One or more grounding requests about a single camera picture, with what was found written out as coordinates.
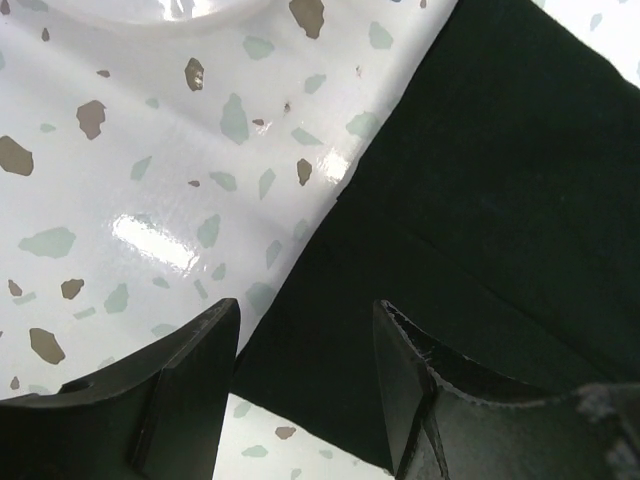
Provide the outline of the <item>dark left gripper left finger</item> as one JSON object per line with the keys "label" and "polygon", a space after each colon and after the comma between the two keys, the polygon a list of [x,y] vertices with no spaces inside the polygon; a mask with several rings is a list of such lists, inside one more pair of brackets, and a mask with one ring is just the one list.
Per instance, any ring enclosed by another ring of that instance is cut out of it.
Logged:
{"label": "dark left gripper left finger", "polygon": [[222,299],[55,394],[2,401],[2,478],[212,478],[239,329]]}

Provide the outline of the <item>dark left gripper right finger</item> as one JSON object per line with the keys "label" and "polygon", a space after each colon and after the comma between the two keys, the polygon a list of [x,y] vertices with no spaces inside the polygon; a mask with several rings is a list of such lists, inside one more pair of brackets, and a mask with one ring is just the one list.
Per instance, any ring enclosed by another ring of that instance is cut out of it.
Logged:
{"label": "dark left gripper right finger", "polygon": [[459,354],[387,301],[374,351],[397,479],[636,479],[639,386],[546,393]]}

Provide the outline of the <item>black t shirt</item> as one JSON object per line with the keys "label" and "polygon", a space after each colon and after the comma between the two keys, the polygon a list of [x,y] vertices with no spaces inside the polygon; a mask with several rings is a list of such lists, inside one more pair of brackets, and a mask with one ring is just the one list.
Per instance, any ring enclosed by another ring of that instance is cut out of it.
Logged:
{"label": "black t shirt", "polygon": [[234,394],[389,467],[378,300],[550,392],[638,379],[639,92],[534,3],[456,5]]}

